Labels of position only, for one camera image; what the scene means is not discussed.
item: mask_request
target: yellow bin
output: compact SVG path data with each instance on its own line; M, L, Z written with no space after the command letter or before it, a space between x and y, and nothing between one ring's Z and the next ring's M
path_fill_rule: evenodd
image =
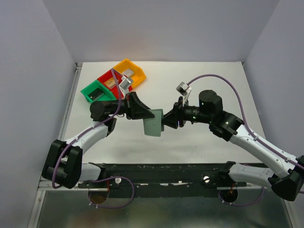
M146 79L146 75L144 75L143 70L127 58L113 68L120 74L126 75L133 80L131 85L133 89Z

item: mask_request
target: white table surface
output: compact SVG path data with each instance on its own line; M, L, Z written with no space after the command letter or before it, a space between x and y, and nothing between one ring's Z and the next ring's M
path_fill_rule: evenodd
M76 88L75 98L65 139L85 129L90 119L90 104L80 91L118 62L84 63ZM164 114L172 109L180 94L176 87L202 74L218 74L228 79L238 90L250 127L264 137L249 85L240 62L134 62L147 79L134 91L151 109L162 108ZM205 89L214 90L223 99L224 110L241 118L237 98L224 81L203 78L191 84L189 104L198 106L198 95ZM91 147L83 162L95 163L225 163L259 162L243 149L214 136L206 124L186 123L177 130L165 126L161 137L143 134L142 120L117 118L114 132Z

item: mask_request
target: metal floor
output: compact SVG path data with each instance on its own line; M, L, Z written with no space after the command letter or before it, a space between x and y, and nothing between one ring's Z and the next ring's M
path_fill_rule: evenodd
M238 203L254 200L260 190L239 190ZM119 205L127 199L109 199ZM266 190L262 201L232 207L217 198L136 198L122 209L89 206L79 191L46 193L40 228L291 228L284 201Z

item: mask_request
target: gray wall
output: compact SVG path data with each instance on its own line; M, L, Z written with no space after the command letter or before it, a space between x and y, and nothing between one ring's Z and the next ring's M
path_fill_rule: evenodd
M279 0L44 0L78 62L244 61Z
M281 0L245 62L268 140L304 154L304 1ZM296 200L304 225L304 196Z
M0 227L24 228L75 64L41 0L1 0L0 21Z

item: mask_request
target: silver screw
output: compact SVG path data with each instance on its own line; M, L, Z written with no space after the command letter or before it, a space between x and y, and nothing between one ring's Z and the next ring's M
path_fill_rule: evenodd
M119 184L120 182L122 182L122 179L121 179L121 178L115 178L115 183L116 183L116 184Z
M210 182L210 178L208 176L204 176L203 180L206 184Z

